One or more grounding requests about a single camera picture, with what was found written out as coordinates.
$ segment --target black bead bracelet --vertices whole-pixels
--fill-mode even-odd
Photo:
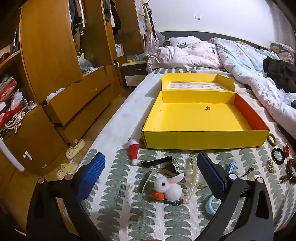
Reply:
[[[281,160],[277,159],[276,156],[275,156],[275,152],[279,152],[281,154]],[[277,165],[282,165],[284,163],[284,160],[285,160],[285,153],[282,149],[276,147],[274,149],[272,149],[271,151],[271,158],[274,160],[274,162],[277,164]]]

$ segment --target gold bracelet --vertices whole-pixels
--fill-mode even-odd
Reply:
[[[276,137],[272,133],[268,134],[267,141],[272,147],[275,147],[277,145]]]

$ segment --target santa hat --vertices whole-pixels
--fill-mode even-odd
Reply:
[[[136,142],[134,139],[128,140],[128,149],[131,156],[131,164],[134,166],[136,166],[139,163],[137,159],[139,147],[139,143]]]

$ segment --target yellow box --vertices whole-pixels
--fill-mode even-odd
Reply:
[[[234,81],[218,74],[167,73],[142,130],[147,148],[206,150],[261,146],[269,128]]]

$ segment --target white pom-pom bunny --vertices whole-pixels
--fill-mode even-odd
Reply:
[[[154,182],[154,190],[158,193],[163,193],[165,198],[171,202],[177,201],[184,197],[182,187],[177,184],[183,178],[184,174],[179,174],[171,178],[159,177]]]

